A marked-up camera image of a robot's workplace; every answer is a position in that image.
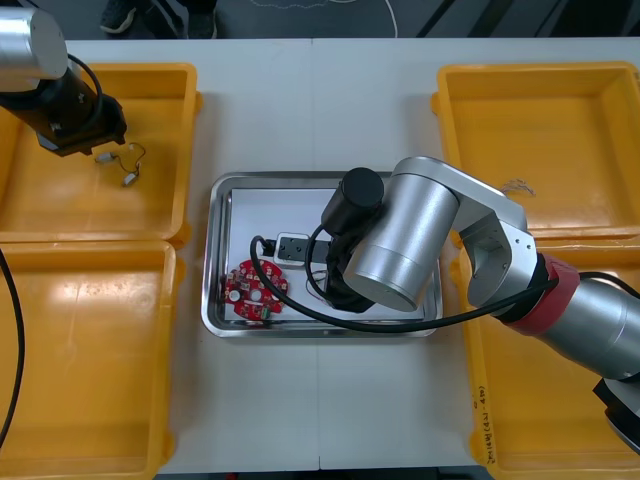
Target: metal tray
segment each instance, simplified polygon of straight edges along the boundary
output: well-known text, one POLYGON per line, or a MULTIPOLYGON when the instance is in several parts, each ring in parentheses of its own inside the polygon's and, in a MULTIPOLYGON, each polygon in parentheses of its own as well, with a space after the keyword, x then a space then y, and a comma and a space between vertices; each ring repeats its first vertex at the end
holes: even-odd
MULTIPOLYGON (((274 315, 269 327, 255 327, 224 303, 222 289, 226 274, 249 259, 249 243, 255 235, 276 238, 279 233, 310 234, 320 223, 320 215, 344 172, 262 172, 235 173, 219 178, 211 191, 209 225, 202 285, 202 321, 209 331, 220 337, 324 337, 380 336, 333 327, 285 307, 274 315)), ((386 181, 390 174, 381 174, 386 181)), ((318 239, 328 240, 326 234, 318 239)), ((433 281, 422 309, 398 312, 374 305, 363 314, 334 310, 309 294, 304 270, 285 270, 289 295, 319 312, 344 320, 391 325, 442 317, 440 269, 436 266, 433 281)), ((432 330, 405 334, 425 336, 432 330)))

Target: yellow bin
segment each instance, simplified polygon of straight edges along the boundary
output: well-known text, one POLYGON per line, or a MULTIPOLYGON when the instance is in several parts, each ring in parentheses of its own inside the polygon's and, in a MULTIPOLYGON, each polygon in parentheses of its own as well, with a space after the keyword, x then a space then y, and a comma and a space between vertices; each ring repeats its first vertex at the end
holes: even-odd
POLYGON ((447 66, 432 98, 445 159, 514 192, 537 238, 640 235, 640 89, 633 65, 447 66))
MULTIPOLYGON (((97 164, 83 154, 65 158, 39 146, 22 121, 0 110, 0 243, 189 238, 185 210, 195 113, 196 70, 188 64, 92 65, 104 92, 122 105, 127 142, 146 150, 140 177, 121 186, 118 162, 97 164)), ((84 80, 91 85, 86 76, 84 80)), ((142 149, 115 143, 134 170, 142 149)))
MULTIPOLYGON (((176 256, 162 241, 2 245, 26 361, 0 478, 151 479, 171 453, 176 256)), ((0 288, 0 412, 17 342, 0 288)))
MULTIPOLYGON (((538 249, 579 270, 605 271, 640 289, 640 239, 538 249)), ((463 310, 471 265, 451 265, 463 310)), ((492 317, 464 323, 475 430, 471 451, 497 479, 640 479, 640 457, 611 430, 594 393, 599 377, 492 317)))

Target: white table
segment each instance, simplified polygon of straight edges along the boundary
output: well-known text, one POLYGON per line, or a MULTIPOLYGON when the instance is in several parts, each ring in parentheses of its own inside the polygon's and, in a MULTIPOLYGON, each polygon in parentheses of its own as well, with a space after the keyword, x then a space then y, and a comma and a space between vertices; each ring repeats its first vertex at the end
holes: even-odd
MULTIPOLYGON (((394 340, 227 340, 203 327, 211 186, 232 171, 391 170, 410 155, 441 157, 429 108, 441 66, 640 64, 640 41, 83 41, 69 48, 89 62, 190 62, 204 95, 188 211, 194 237, 180 252, 187 278, 173 352, 177 450, 162 472, 472 464, 458 327, 394 340)), ((450 294, 446 300, 455 304, 450 294)))

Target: black cable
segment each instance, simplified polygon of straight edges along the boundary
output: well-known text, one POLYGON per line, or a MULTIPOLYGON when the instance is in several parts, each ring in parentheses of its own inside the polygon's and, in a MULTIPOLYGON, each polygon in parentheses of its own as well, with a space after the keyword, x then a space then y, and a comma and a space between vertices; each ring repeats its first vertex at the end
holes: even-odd
POLYGON ((608 282, 611 282, 621 290, 624 290, 625 292, 627 292, 632 297, 640 299, 640 293, 638 293, 638 291, 634 290, 633 287, 631 287, 631 285, 619 279, 618 277, 614 277, 613 275, 609 275, 608 273, 604 273, 604 272, 581 272, 580 273, 581 280, 586 280, 590 278, 606 280, 608 282))
POLYGON ((40 8, 40 6, 36 2, 33 2, 32 0, 24 0, 24 1, 27 2, 29 5, 32 5, 34 8, 37 8, 38 10, 42 10, 42 8, 40 8))
POLYGON ((357 294, 354 294, 354 295, 343 297, 343 298, 334 298, 331 295, 329 295, 327 292, 322 290, 318 285, 318 283, 316 282, 315 278, 313 278, 313 272, 311 271, 311 262, 313 259, 313 248, 316 246, 316 239, 318 238, 318 235, 320 235, 320 232, 322 232, 322 230, 324 230, 324 228, 322 227, 322 225, 320 225, 318 228, 316 228, 313 231, 313 233, 309 237, 309 241, 307 242, 307 248, 304 252, 304 271, 307 273, 307 282, 309 282, 309 284, 311 285, 311 288, 313 288, 313 290, 324 301, 329 302, 330 304, 333 304, 333 305, 341 305, 341 304, 348 305, 358 300, 360 297, 357 294))
POLYGON ((13 420, 13 414, 16 411, 16 405, 18 403, 18 396, 20 395, 20 385, 22 384, 22 373, 24 372, 24 356, 25 356, 25 340, 24 340, 24 320, 22 318, 22 308, 20 307, 20 298, 18 297, 18 289, 13 281, 11 270, 7 264, 7 259, 4 257, 2 250, 0 250, 0 269, 4 275, 4 279, 7 282, 7 288, 11 295, 11 302, 13 303, 13 313, 16 317, 16 330, 18 333, 18 363, 16 366, 16 379, 13 383, 13 392, 11 393, 11 402, 9 403, 9 409, 7 416, 0 430, 0 449, 7 438, 11 421, 13 420))
POLYGON ((422 330, 431 330, 432 328, 448 327, 450 325, 455 325, 456 323, 466 322, 467 320, 472 320, 483 315, 491 314, 497 310, 501 310, 505 307, 513 305, 514 303, 520 302, 528 298, 530 295, 537 295, 541 291, 553 288, 558 284, 558 279, 549 280, 543 284, 536 285, 535 287, 527 288, 520 293, 511 295, 510 297, 507 297, 498 302, 494 302, 490 305, 472 310, 471 312, 460 313, 458 315, 441 318, 439 320, 425 320, 422 322, 404 323, 398 325, 374 325, 371 323, 354 322, 330 317, 329 315, 311 310, 310 308, 307 308, 304 305, 296 302, 295 300, 287 297, 284 293, 278 290, 278 288, 273 283, 271 283, 269 277, 267 277, 267 275, 262 270, 262 267, 260 266, 260 259, 258 258, 258 243, 264 245, 266 241, 259 235, 253 237, 253 240, 251 240, 249 254, 251 256, 252 266, 256 271, 256 274, 258 275, 260 281, 264 284, 267 290, 269 290, 278 300, 280 300, 285 305, 293 308, 297 312, 300 312, 303 315, 306 315, 307 317, 313 318, 320 322, 328 323, 329 325, 333 325, 335 327, 342 327, 349 330, 355 330, 365 333, 410 333, 419 332, 422 330))
POLYGON ((80 66, 80 68, 82 68, 85 72, 87 72, 87 75, 89 75, 89 78, 91 78, 91 81, 93 82, 93 85, 96 89, 96 105, 93 108, 93 112, 91 112, 91 115, 89 116, 87 121, 84 122, 82 125, 80 125, 78 128, 71 129, 71 130, 69 129, 59 130, 57 132, 57 135, 61 137, 66 137, 68 135, 75 135, 77 133, 86 132, 91 127, 93 127, 95 123, 100 119, 100 116, 102 115, 102 108, 104 103, 104 94, 102 93, 102 87, 100 86, 98 77, 96 77, 96 74, 93 73, 93 70, 91 70, 86 63, 84 63, 75 55, 71 55, 69 53, 67 56, 69 57, 69 60, 71 60, 73 63, 80 66))
POLYGON ((560 3, 562 3, 562 0, 556 0, 556 3, 553 4, 553 7, 551 7, 551 10, 549 10, 549 13, 547 13, 547 15, 544 17, 544 20, 542 20, 542 23, 540 24, 540 26, 536 30, 536 33, 533 34, 534 37, 537 37, 538 35, 540 35, 540 32, 542 31, 542 28, 547 24, 547 22, 549 21, 549 19, 553 15, 553 12, 556 11, 556 8, 558 8, 558 5, 560 5, 560 3))
POLYGON ((324 230, 324 228, 322 228, 322 225, 320 225, 313 231, 313 233, 309 237, 307 248, 304 252, 304 271, 307 273, 307 281, 309 282, 309 285, 311 285, 311 288, 313 288, 313 290, 320 296, 320 298, 323 298, 324 300, 329 302, 331 300, 328 298, 327 293, 318 286, 318 284, 316 283, 316 279, 313 278, 313 272, 311 271, 313 247, 315 247, 316 238, 318 238, 318 235, 320 235, 320 232, 322 232, 322 230, 324 230))

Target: red pcb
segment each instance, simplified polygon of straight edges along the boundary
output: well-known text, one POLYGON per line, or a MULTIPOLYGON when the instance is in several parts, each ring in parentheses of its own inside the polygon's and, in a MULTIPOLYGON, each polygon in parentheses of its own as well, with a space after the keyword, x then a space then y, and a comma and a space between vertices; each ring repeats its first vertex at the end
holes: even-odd
MULTIPOLYGON (((266 260, 260 260, 260 265, 271 283, 286 294, 289 284, 283 278, 282 270, 266 260)), ((284 307, 260 281, 251 260, 242 262, 237 269, 227 274, 224 300, 233 305, 236 314, 254 322, 268 320, 272 313, 282 313, 284 307)))

